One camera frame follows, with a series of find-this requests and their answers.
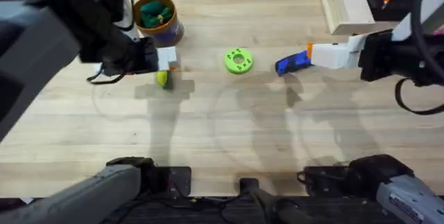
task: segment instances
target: wooden tabletop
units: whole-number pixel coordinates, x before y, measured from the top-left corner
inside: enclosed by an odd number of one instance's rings
[[[234,195],[240,177],[273,193],[302,194],[295,174],[388,153],[444,193],[444,114],[418,117],[393,98],[396,76],[365,83],[359,70],[307,69],[279,78],[274,63],[327,34],[320,0],[173,0],[185,36],[182,72],[165,91],[153,74],[93,87],[75,60],[40,93],[0,143],[0,197],[48,196],[116,157],[190,166],[194,195]],[[233,75],[226,51],[247,48],[253,69]],[[412,107],[444,89],[404,90]]]

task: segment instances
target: green ring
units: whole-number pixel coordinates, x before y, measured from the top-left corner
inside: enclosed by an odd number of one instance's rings
[[[234,57],[236,55],[242,55],[242,57],[244,57],[244,61],[237,64],[234,61]],[[251,67],[253,66],[253,57],[251,56],[251,53],[242,48],[235,48],[228,51],[225,54],[224,60],[225,67],[227,67],[227,70],[232,74],[244,74],[247,71],[250,71]]]

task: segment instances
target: cylindrical container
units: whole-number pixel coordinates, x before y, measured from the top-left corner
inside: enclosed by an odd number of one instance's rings
[[[173,17],[166,23],[156,28],[145,28],[140,17],[140,8],[152,1],[160,1],[173,11]],[[135,23],[137,28],[145,35],[153,37],[156,47],[168,47],[176,45],[183,37],[184,28],[179,22],[178,12],[171,0],[139,0],[134,5]]]

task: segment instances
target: white wooden box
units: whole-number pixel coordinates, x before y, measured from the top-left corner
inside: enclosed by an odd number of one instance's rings
[[[322,0],[332,35],[369,33],[375,25],[367,0]]]

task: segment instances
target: blue object in gripper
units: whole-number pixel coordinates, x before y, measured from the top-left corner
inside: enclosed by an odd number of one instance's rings
[[[275,70],[279,76],[289,72],[295,72],[311,66],[310,59],[307,56],[307,51],[290,55],[275,63]]]

